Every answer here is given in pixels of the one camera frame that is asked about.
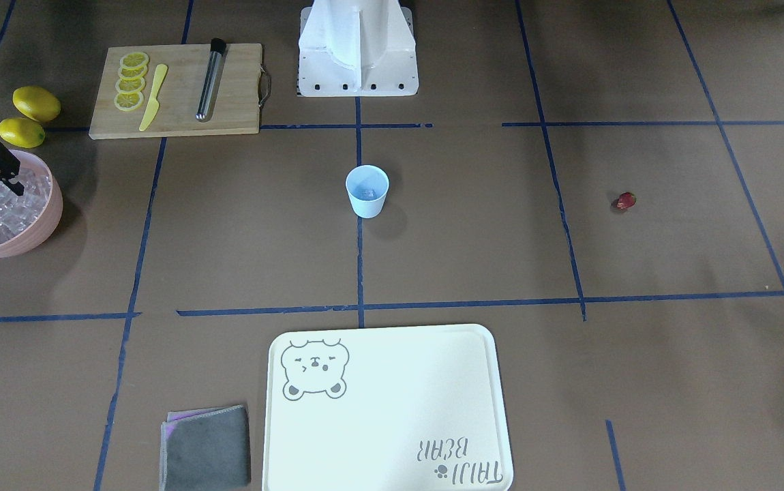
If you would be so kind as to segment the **light blue plastic cup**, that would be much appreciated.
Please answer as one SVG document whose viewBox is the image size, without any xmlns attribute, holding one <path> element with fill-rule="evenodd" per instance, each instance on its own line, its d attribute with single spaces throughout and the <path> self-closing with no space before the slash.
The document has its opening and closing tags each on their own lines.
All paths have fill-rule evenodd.
<svg viewBox="0 0 784 491">
<path fill-rule="evenodd" d="M 381 168 L 367 164 L 353 168 L 345 180 L 352 211 L 364 220 L 376 217 L 382 211 L 389 184 Z"/>
</svg>

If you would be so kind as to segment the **pink bowl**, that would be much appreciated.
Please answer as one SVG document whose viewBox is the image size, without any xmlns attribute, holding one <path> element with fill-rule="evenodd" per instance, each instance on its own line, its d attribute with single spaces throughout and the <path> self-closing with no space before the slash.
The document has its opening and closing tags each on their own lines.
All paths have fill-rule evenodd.
<svg viewBox="0 0 784 491">
<path fill-rule="evenodd" d="M 0 245 L 0 258 L 18 256 L 19 254 L 25 254 L 25 252 L 37 248 L 37 246 L 51 237 L 59 224 L 59 220 L 61 220 L 63 209 L 61 189 L 59 189 L 59 184 L 45 162 L 40 158 L 37 158 L 33 153 L 20 150 L 12 150 L 12 153 L 19 159 L 20 170 L 22 170 L 22 168 L 30 168 L 40 174 L 46 174 L 51 177 L 52 196 L 46 208 L 41 211 L 39 220 L 33 226 L 30 226 L 28 230 L 15 236 L 14 239 L 10 239 Z"/>
</svg>

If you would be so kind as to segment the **yellow lemon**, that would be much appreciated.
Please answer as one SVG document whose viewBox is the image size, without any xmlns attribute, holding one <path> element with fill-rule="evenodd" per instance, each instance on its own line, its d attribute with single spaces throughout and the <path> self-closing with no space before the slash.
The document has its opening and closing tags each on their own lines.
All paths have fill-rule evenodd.
<svg viewBox="0 0 784 491">
<path fill-rule="evenodd" d="M 55 120 L 61 114 L 59 99 L 41 86 L 24 86 L 12 93 L 12 103 L 25 117 L 40 123 Z"/>
<path fill-rule="evenodd" d="M 39 122 L 12 117 L 0 121 L 0 137 L 18 148 L 33 149 L 45 143 L 46 131 Z"/>
</svg>

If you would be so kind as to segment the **lemon slice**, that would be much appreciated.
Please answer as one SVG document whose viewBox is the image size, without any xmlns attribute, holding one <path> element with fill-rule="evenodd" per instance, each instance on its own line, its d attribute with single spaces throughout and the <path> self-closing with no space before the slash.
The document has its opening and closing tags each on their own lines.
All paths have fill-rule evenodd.
<svg viewBox="0 0 784 491">
<path fill-rule="evenodd" d="M 132 112 L 139 109 L 144 103 L 144 95 L 140 91 L 117 93 L 112 102 L 117 110 L 121 112 Z"/>
<path fill-rule="evenodd" d="M 134 68 L 121 66 L 119 68 L 118 75 L 121 80 L 140 80 L 140 78 L 143 78 L 147 72 L 147 65 L 134 66 Z"/>
<path fill-rule="evenodd" d="M 149 56 L 144 52 L 130 52 L 121 56 L 119 65 L 124 70 L 140 70 L 148 65 Z"/>
<path fill-rule="evenodd" d="M 131 94 L 142 92 L 145 86 L 146 80 L 142 76 L 136 78 L 118 78 L 115 89 L 118 93 Z"/>
</svg>

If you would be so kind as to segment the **yellow plastic knife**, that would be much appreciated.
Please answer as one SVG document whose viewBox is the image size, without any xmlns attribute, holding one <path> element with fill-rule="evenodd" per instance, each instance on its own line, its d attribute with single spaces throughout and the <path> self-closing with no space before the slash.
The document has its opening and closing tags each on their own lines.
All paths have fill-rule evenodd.
<svg viewBox="0 0 784 491">
<path fill-rule="evenodd" d="M 154 75 L 152 78 L 152 84 L 150 87 L 149 92 L 149 99 L 146 102 L 146 109 L 144 111 L 144 115 L 142 116 L 142 120 L 140 120 L 140 125 L 138 127 L 139 132 L 144 132 L 148 130 L 150 124 L 155 120 L 155 116 L 157 115 L 160 109 L 160 102 L 158 100 L 158 95 L 162 88 L 162 84 L 164 84 L 165 77 L 168 73 L 168 66 L 166 64 L 158 64 L 155 66 Z"/>
</svg>

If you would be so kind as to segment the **wooden cutting board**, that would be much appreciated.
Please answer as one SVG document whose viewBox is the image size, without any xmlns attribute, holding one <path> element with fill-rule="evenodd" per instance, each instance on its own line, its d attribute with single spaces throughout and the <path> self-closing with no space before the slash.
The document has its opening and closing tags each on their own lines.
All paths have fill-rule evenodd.
<svg viewBox="0 0 784 491">
<path fill-rule="evenodd" d="M 95 110 L 89 127 L 93 140 L 154 138 L 174 136 L 230 136 L 257 134 L 262 103 L 269 88 L 261 86 L 267 75 L 263 66 L 264 47 L 259 43 L 228 44 L 222 59 L 220 77 L 215 82 L 215 99 L 208 121 L 196 118 L 200 93 L 209 60 L 209 44 L 171 44 L 170 46 L 119 46 L 108 48 Z M 139 124 L 146 105 L 126 112 L 117 109 L 117 81 L 120 58 L 132 52 L 149 56 L 143 94 L 149 96 L 155 67 L 168 66 L 158 94 L 160 109 L 146 130 Z"/>
</svg>

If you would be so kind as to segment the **red strawberry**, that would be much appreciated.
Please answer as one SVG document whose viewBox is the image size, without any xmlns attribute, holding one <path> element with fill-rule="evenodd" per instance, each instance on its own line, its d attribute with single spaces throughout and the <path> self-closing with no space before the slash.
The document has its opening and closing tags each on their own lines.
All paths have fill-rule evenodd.
<svg viewBox="0 0 784 491">
<path fill-rule="evenodd" d="M 632 192 L 624 192 L 617 196 L 616 199 L 613 201 L 614 208 L 618 209 L 619 211 L 626 211 L 635 206 L 636 204 L 636 195 Z"/>
</svg>

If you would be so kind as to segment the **steel muddler black tip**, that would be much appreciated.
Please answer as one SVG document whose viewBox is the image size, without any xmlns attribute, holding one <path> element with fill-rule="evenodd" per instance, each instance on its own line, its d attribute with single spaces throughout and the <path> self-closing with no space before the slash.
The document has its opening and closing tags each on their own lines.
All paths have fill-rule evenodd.
<svg viewBox="0 0 784 491">
<path fill-rule="evenodd" d="M 209 58 L 206 66 L 205 80 L 199 97 L 198 109 L 195 118 L 199 122 L 206 122 L 211 118 L 215 101 L 215 90 L 222 72 L 224 56 L 226 56 L 226 41 L 221 38 L 212 38 L 209 44 Z"/>
</svg>

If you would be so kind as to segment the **grey folded cloth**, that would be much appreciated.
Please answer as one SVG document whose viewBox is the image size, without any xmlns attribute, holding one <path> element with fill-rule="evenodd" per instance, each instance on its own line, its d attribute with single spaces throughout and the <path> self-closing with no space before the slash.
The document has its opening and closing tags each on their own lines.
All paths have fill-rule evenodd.
<svg viewBox="0 0 784 491">
<path fill-rule="evenodd" d="M 239 490 L 251 483 L 243 405 L 170 411 L 160 426 L 161 490 Z"/>
</svg>

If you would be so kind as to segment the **cream bear tray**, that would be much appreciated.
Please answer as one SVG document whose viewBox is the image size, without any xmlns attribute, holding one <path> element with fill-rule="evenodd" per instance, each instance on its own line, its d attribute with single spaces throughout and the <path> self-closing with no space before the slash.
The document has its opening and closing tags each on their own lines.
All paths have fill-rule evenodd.
<svg viewBox="0 0 784 491">
<path fill-rule="evenodd" d="M 264 490 L 509 490 L 497 346 L 475 324 L 283 333 Z"/>
</svg>

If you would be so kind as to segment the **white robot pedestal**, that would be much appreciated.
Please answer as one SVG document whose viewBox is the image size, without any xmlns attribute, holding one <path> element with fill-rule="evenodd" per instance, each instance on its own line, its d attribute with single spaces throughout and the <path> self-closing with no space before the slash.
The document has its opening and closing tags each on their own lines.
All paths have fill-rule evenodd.
<svg viewBox="0 0 784 491">
<path fill-rule="evenodd" d="M 419 74 L 412 21 L 398 1 L 314 1 L 301 10 L 297 93 L 414 96 Z"/>
</svg>

